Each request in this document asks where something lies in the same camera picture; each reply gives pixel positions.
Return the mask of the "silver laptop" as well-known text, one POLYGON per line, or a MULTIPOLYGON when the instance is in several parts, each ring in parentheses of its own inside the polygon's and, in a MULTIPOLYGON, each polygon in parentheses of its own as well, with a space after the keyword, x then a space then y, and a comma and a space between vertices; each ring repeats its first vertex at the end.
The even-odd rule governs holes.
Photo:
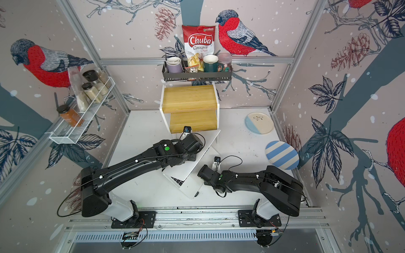
POLYGON ((167 167, 163 171, 163 175, 175 185, 187 198, 193 199, 204 184, 197 174, 203 165, 211 167, 215 157, 220 154, 212 148, 212 144, 216 141, 220 130, 203 131, 200 134, 207 141, 205 147, 196 155, 195 161, 186 161, 182 165, 175 167, 167 167))

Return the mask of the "green mug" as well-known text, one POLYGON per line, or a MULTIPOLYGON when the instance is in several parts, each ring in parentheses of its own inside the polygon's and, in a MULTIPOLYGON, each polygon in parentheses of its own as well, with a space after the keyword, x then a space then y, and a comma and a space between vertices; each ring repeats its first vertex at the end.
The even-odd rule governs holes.
POLYGON ((218 72, 218 56, 206 55, 203 58, 204 72, 215 73, 218 72))

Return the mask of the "blue striped plate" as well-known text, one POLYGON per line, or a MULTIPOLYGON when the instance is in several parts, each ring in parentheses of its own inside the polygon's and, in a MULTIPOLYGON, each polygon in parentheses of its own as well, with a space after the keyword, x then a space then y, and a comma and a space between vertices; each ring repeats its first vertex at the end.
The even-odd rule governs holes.
POLYGON ((299 164, 298 152, 288 143, 272 141, 265 148, 268 161, 282 170, 293 170, 299 164))

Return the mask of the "wooden two-tier shelf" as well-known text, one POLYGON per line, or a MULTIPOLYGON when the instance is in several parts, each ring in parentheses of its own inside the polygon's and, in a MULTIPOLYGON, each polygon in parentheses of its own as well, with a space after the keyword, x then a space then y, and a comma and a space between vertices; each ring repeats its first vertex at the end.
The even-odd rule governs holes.
POLYGON ((173 86, 164 84, 159 111, 170 134, 185 126, 193 132, 219 129, 219 98, 214 84, 173 86))

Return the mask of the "cream and blue plate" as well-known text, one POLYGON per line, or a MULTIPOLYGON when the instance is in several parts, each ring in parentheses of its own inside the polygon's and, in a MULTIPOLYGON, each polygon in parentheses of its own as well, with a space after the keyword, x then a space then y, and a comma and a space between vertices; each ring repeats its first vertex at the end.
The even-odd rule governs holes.
POLYGON ((244 122, 247 129, 257 135, 266 135, 274 129, 274 122, 271 117, 261 112, 248 114, 244 122))

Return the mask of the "clear plastic bag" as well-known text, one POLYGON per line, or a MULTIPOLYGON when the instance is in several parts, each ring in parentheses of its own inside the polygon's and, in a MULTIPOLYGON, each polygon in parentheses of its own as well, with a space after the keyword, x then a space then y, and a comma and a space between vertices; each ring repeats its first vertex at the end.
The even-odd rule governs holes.
POLYGON ((73 92, 76 96, 79 112, 84 113, 89 108, 91 101, 82 88, 83 81, 80 71, 77 66, 68 67, 67 71, 73 92))

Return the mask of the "purple mug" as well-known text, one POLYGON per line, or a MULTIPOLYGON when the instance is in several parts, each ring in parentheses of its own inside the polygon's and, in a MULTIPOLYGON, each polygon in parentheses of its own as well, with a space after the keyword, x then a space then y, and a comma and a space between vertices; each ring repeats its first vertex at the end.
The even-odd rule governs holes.
POLYGON ((166 68, 169 73, 183 73, 182 60, 179 57, 166 59, 166 68))

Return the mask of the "dark wall shelf basket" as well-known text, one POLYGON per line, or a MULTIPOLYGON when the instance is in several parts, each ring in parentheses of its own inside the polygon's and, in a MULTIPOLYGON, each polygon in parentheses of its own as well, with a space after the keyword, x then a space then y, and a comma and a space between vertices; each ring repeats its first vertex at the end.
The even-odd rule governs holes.
POLYGON ((190 73, 185 69, 187 62, 181 61, 181 73, 170 73, 168 65, 165 63, 162 67, 163 79, 166 82, 176 81, 230 81, 232 79, 233 72, 196 72, 190 73))

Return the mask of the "red Chuba chips bag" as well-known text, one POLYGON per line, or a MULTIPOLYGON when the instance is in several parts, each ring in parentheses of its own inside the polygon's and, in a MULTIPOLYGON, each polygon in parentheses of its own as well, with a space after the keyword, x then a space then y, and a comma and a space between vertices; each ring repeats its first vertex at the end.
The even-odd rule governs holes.
POLYGON ((204 71, 203 58, 214 54, 215 26, 182 26, 185 54, 189 67, 204 71))

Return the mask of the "orange spice jar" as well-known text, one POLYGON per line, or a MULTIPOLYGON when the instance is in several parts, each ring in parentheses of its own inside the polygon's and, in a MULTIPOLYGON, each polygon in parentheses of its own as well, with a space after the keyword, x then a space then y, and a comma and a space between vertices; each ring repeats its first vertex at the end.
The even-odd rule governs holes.
POLYGON ((83 125, 83 120, 81 119, 81 116, 70 106, 68 105, 60 105, 57 107, 57 111, 71 127, 80 127, 83 125))

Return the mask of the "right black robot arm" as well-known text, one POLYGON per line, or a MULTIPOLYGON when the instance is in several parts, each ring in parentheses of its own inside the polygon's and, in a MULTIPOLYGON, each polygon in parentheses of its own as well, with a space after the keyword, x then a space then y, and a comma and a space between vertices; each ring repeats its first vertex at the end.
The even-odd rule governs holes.
POLYGON ((256 173, 215 172, 204 165, 197 176, 219 194, 236 191, 261 193, 280 212, 297 217, 300 214, 303 185, 275 166, 256 173))

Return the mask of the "black lid spice jar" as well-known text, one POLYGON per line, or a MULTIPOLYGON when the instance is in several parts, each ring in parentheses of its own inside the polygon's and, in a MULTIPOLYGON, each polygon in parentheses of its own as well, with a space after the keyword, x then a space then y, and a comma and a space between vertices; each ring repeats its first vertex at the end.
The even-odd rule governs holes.
POLYGON ((90 82, 82 84, 82 88, 93 103, 102 103, 101 93, 90 82))

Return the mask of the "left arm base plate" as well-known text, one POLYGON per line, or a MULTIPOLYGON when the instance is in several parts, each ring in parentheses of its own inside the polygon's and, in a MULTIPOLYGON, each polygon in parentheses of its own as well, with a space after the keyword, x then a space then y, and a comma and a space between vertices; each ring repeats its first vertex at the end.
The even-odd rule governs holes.
POLYGON ((140 211, 139 217, 131 217, 126 221, 112 220, 112 229, 135 229, 144 226, 147 229, 153 228, 156 220, 156 211, 140 211))

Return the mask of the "tall black lid jar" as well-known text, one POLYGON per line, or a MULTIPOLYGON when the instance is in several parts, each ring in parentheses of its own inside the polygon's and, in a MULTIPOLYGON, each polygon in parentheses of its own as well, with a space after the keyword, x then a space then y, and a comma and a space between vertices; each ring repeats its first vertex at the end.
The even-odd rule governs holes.
POLYGON ((90 82, 102 96, 106 96, 109 92, 109 89, 105 84, 99 79, 99 76, 95 70, 88 70, 84 72, 83 77, 90 82))

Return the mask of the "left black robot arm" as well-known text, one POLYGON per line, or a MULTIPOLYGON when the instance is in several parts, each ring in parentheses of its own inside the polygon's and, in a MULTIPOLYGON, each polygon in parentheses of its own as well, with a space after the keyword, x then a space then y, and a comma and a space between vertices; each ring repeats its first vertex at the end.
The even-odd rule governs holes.
POLYGON ((119 200, 110 192, 143 174, 195 161, 205 147, 198 134, 183 139, 161 140, 141 154, 110 167, 95 170, 87 167, 80 172, 81 215, 88 218, 99 214, 119 221, 137 216, 133 201, 119 200))

